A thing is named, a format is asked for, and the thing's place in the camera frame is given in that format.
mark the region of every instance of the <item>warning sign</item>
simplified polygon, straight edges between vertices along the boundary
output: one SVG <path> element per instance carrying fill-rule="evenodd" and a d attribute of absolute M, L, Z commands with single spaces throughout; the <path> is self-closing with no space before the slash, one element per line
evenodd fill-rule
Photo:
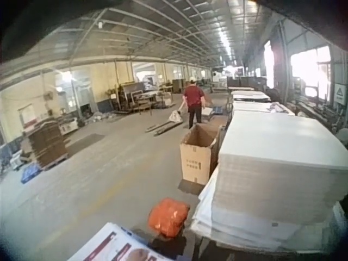
<path fill-rule="evenodd" d="M 343 96 L 342 88 L 339 88 L 336 94 L 338 96 Z"/>
<path fill-rule="evenodd" d="M 343 84 L 335 84 L 335 95 L 334 95 L 334 101 L 345 105 L 346 104 L 346 86 Z"/>

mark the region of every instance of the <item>pallet jack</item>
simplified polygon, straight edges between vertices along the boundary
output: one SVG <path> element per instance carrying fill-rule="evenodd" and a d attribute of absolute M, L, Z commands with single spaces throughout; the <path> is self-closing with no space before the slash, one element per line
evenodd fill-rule
<path fill-rule="evenodd" d="M 174 110 L 170 114 L 170 116 L 166 122 L 150 126 L 145 130 L 145 132 L 148 133 L 148 132 L 155 131 L 153 136 L 159 136 L 159 135 L 181 125 L 183 123 L 183 119 L 181 118 L 181 113 L 182 113 L 182 109 L 183 109 L 184 105 L 185 105 L 185 102 L 182 102 L 179 109 Z"/>

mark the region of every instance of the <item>floor marking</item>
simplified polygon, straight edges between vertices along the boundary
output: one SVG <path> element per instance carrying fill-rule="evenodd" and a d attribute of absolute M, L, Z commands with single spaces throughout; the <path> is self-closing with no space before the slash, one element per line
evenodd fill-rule
<path fill-rule="evenodd" d="M 26 260 L 38 260 L 37 255 L 40 251 L 47 248 L 50 244 L 55 242 L 58 238 L 60 238 L 63 234 L 67 233 L 72 227 L 79 224 L 79 222 L 93 213 L 97 212 L 99 208 L 105 205 L 112 197 L 120 193 L 126 186 L 133 180 L 137 178 L 137 174 L 140 171 L 147 170 L 151 167 L 151 164 L 154 160 L 163 155 L 161 149 L 156 149 L 157 153 L 151 154 L 149 157 L 145 158 L 141 164 L 137 165 L 133 170 L 125 175 L 124 179 L 119 180 L 114 186 L 108 189 L 104 194 L 102 194 L 95 202 L 93 202 L 88 209 L 82 211 L 80 215 L 78 215 L 75 219 L 72 220 L 68 225 L 63 226 L 58 231 L 49 235 L 46 239 L 44 239 L 38 246 L 30 251 L 27 255 L 28 258 Z"/>

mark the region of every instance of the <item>open cardboard box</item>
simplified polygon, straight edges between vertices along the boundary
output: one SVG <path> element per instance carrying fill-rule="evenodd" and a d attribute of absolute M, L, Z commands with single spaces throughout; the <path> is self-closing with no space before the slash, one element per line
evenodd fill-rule
<path fill-rule="evenodd" d="M 219 127 L 199 123 L 180 143 L 183 179 L 206 185 L 218 164 Z"/>

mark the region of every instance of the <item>metal roof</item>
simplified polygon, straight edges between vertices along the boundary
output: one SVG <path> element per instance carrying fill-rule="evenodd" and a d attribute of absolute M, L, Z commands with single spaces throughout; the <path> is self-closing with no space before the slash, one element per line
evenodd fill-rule
<path fill-rule="evenodd" d="M 3 64 L 2 76 L 50 61 L 103 55 L 241 65 L 270 15 L 270 9 L 247 0 L 124 1 L 60 26 L 26 55 Z"/>

